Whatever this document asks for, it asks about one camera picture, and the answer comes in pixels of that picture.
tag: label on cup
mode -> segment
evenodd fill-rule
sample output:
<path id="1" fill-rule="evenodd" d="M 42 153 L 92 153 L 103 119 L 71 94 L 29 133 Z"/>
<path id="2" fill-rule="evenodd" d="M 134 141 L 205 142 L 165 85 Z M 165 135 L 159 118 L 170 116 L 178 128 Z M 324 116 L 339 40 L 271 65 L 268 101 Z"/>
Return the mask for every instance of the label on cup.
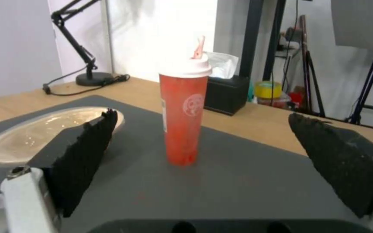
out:
<path id="1" fill-rule="evenodd" d="M 204 108 L 204 96 L 201 94 L 193 94 L 185 99 L 182 106 L 184 113 L 191 117 L 198 115 Z"/>
<path id="2" fill-rule="evenodd" d="M 161 99 L 162 101 L 162 118 L 163 118 L 163 131 L 167 133 L 167 128 L 166 128 L 166 104 L 165 100 Z"/>

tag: screw hole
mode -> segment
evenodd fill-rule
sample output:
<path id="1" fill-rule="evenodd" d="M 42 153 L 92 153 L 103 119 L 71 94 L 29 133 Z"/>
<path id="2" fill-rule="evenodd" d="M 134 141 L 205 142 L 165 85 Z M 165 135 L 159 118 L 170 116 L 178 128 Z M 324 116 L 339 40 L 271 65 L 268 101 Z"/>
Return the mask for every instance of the screw hole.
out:
<path id="1" fill-rule="evenodd" d="M 17 174 L 17 173 L 20 173 L 24 171 L 24 167 L 16 167 L 14 169 L 12 169 L 12 174 Z"/>

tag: tissue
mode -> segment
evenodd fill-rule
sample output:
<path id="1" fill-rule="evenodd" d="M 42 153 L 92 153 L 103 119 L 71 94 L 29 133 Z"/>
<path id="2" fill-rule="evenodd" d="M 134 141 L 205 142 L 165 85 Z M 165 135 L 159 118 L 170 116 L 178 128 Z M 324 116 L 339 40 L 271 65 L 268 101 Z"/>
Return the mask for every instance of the tissue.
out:
<path id="1" fill-rule="evenodd" d="M 234 76 L 238 57 L 226 53 L 206 52 L 212 67 L 210 77 L 229 79 Z"/>

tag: lamp base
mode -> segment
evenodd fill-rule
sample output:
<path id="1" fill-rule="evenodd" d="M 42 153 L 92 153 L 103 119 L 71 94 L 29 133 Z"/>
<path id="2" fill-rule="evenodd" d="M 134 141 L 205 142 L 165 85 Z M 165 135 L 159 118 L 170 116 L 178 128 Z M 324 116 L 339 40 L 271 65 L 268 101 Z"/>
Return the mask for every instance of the lamp base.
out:
<path id="1" fill-rule="evenodd" d="M 86 87 L 102 86 L 105 82 L 113 81 L 114 77 L 106 72 L 93 72 L 92 78 L 87 78 L 87 74 L 80 74 L 76 77 L 76 84 Z"/>

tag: black foam pad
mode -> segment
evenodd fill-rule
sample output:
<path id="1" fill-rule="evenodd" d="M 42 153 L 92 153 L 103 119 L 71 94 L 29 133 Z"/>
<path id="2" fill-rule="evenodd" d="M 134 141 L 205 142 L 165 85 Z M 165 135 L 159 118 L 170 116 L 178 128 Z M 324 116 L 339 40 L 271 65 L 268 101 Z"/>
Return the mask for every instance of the black foam pad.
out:
<path id="1" fill-rule="evenodd" d="M 316 170 L 358 217 L 373 210 L 373 143 L 355 131 L 298 114 L 288 118 Z"/>
<path id="2" fill-rule="evenodd" d="M 28 165 L 41 168 L 57 209 L 69 217 L 99 168 L 117 122 L 108 110 L 91 123 L 61 131 Z"/>

